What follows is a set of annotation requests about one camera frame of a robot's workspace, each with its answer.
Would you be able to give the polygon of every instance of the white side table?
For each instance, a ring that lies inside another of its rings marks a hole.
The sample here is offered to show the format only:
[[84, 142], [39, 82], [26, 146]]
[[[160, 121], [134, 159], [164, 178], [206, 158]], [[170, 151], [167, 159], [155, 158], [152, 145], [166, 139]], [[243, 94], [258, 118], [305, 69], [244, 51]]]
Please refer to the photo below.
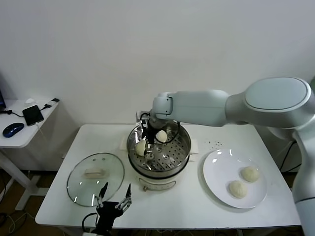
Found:
[[[22, 110], [26, 107], [24, 105], [24, 100], [6, 100], [6, 109], [12, 110], [13, 112], [22, 115]], [[49, 100], [37, 101], [39, 108], [41, 109], [44, 105], [49, 102]], [[55, 104], [51, 108], [46, 108], [42, 112], [44, 120], [38, 123], [39, 127], [43, 125], [49, 115], [55, 110], [58, 104]], [[0, 131], [2, 132], [8, 125], [12, 123], [23, 123], [25, 127], [12, 136], [11, 138], [6, 138], [0, 135], [0, 148], [23, 148], [30, 143], [32, 138], [38, 131], [38, 126], [27, 126], [24, 118], [18, 117], [14, 114], [0, 114]], [[16, 167], [11, 160], [5, 156], [3, 152], [0, 152], [0, 166], [12, 176], [12, 179], [6, 185], [6, 189], [10, 188], [13, 181], [16, 180], [20, 185], [25, 188], [25, 192], [17, 203], [15, 209], [23, 210], [30, 196], [46, 196], [48, 188], [38, 188], [36, 186], [40, 176], [34, 176], [31, 180], [28, 179], [25, 174], [23, 174], [18, 167]], [[4, 191], [0, 194], [0, 199], [4, 195]]]

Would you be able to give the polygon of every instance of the white cable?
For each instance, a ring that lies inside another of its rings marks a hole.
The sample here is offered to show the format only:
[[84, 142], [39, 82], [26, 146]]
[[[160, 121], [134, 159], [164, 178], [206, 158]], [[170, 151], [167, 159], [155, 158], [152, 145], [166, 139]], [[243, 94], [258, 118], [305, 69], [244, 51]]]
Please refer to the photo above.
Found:
[[190, 232], [189, 230], [187, 230], [187, 231], [188, 231], [188, 233], [190, 233], [191, 236], [194, 236], [194, 235], [192, 234], [192, 232]]
[[285, 147], [284, 147], [281, 151], [279, 151], [278, 154], [275, 156], [274, 160], [275, 160], [278, 156], [280, 156], [280, 154], [283, 153], [284, 150], [286, 150], [291, 144], [292, 144], [292, 142], [289, 142], [287, 145], [285, 145]]
[[26, 216], [28, 215], [30, 218], [35, 219], [35, 217], [31, 216], [31, 214], [29, 214], [29, 213], [27, 213], [27, 212], [25, 212], [23, 215], [21, 215], [16, 221], [14, 221], [10, 215], [7, 216], [7, 217], [12, 221], [12, 224], [11, 224], [10, 227], [9, 227], [9, 234], [11, 234], [11, 233], [13, 233], [13, 232], [15, 231], [15, 224], [16, 224], [20, 219], [22, 219], [22, 217], [25, 216], [25, 215], [26, 215]]
[[40, 129], [40, 127], [39, 127], [38, 122], [36, 122], [35, 124], [37, 125], [39, 132], [40, 132], [40, 133], [41, 133], [41, 135], [43, 136], [43, 139], [44, 139], [44, 140], [45, 140], [45, 142], [48, 144], [48, 141], [47, 141], [47, 139], [46, 139], [46, 136], [44, 135], [43, 131], [41, 131], [41, 129]]
[[173, 236], [180, 234], [181, 232], [183, 232], [184, 230], [179, 230], [177, 233], [175, 233]]

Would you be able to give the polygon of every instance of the white table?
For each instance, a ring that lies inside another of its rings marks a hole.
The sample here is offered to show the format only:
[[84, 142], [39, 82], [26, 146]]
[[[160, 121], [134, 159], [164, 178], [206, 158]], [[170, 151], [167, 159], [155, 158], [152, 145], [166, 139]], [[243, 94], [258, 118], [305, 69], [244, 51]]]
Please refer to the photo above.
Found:
[[[41, 109], [47, 102], [49, 102], [49, 100], [37, 101], [37, 105]], [[5, 100], [5, 103], [7, 110], [12, 110], [20, 116], [23, 115], [22, 111], [27, 108], [24, 105], [24, 100]], [[46, 108], [41, 111], [44, 120], [38, 123], [39, 127], [43, 125], [49, 115], [55, 110], [56, 106], [57, 104], [51, 108]], [[0, 131], [2, 132], [8, 125], [17, 122], [23, 123], [25, 127], [11, 138], [6, 138], [3, 135], [0, 135], [0, 148], [23, 148], [30, 143], [32, 138], [38, 132], [37, 125], [27, 126], [24, 118], [18, 117], [14, 114], [0, 114]], [[28, 179], [25, 174], [23, 174], [19, 168], [17, 168], [10, 159], [5, 156], [3, 152], [0, 152], [0, 166], [12, 176], [12, 179], [6, 185], [6, 189], [10, 188], [14, 180], [25, 188], [25, 192], [15, 207], [16, 210], [23, 210], [30, 196], [46, 195], [48, 188], [38, 188], [36, 186], [40, 176], [34, 176], [31, 180]]]
[[[111, 152], [122, 160], [125, 179], [111, 201], [120, 201], [131, 183], [132, 205], [114, 222], [122, 229], [224, 229], [264, 228], [300, 225], [291, 191], [267, 148], [250, 125], [226, 125], [222, 128], [184, 125], [197, 140], [199, 154], [189, 162], [182, 179], [171, 189], [144, 192], [135, 179], [127, 152], [119, 150], [122, 137], [133, 125], [83, 125], [66, 155], [45, 199], [36, 222], [57, 227], [81, 227], [85, 215], [94, 207], [82, 207], [67, 195], [66, 182], [74, 166], [85, 157], [98, 152]], [[256, 162], [268, 183], [266, 199], [253, 209], [236, 209], [220, 202], [207, 188], [200, 175], [202, 159], [216, 148], [239, 149]], [[86, 226], [93, 227], [89, 217]]]

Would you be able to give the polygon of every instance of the white plate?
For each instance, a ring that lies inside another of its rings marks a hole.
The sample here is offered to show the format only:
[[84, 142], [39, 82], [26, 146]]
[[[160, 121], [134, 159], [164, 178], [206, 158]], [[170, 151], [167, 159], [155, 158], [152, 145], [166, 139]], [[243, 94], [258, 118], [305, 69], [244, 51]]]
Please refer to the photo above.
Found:
[[[247, 166], [254, 166], [260, 178], [250, 183], [244, 180], [240, 171]], [[253, 208], [267, 195], [267, 182], [259, 167], [249, 158], [231, 149], [221, 149], [210, 153], [203, 165], [203, 175], [211, 191], [224, 203], [236, 208]], [[238, 199], [230, 194], [228, 185], [240, 180], [248, 188], [247, 195]]]

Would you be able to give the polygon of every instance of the robotic hand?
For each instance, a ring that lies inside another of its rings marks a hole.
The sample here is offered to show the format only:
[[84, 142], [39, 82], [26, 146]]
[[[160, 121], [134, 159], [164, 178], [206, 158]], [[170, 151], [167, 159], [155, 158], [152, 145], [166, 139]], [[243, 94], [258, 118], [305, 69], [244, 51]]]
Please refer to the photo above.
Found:
[[[95, 196], [97, 201], [96, 211], [97, 213], [91, 213], [84, 217], [82, 221], [82, 229], [85, 232], [83, 236], [111, 236], [110, 231], [113, 228], [114, 220], [117, 217], [123, 215], [123, 213], [130, 207], [131, 201], [131, 184], [129, 184], [125, 198], [120, 202], [103, 202], [102, 199], [107, 190], [108, 182], [101, 189], [99, 196]], [[91, 234], [87, 232], [84, 227], [85, 220], [92, 215], [99, 215], [99, 220], [96, 218], [96, 228], [91, 231]]]
[[221, 90], [161, 93], [154, 99], [147, 121], [147, 140], [154, 141], [170, 120], [207, 126], [262, 125], [282, 139], [296, 140], [302, 165], [293, 184], [293, 198], [305, 235], [314, 235], [315, 95], [307, 82], [269, 78], [231, 96]]

